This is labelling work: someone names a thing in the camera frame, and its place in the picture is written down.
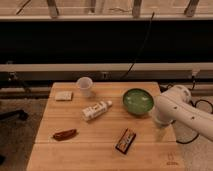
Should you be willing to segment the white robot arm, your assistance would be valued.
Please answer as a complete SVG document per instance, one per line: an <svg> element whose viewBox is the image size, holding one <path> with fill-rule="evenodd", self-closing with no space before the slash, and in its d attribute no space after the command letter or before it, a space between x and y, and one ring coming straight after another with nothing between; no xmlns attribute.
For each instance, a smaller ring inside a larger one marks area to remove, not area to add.
<svg viewBox="0 0 213 171"><path fill-rule="evenodd" d="M189 105L191 92L183 85L175 85L154 97L152 118L159 126L177 120L213 141L213 116Z"/></svg>

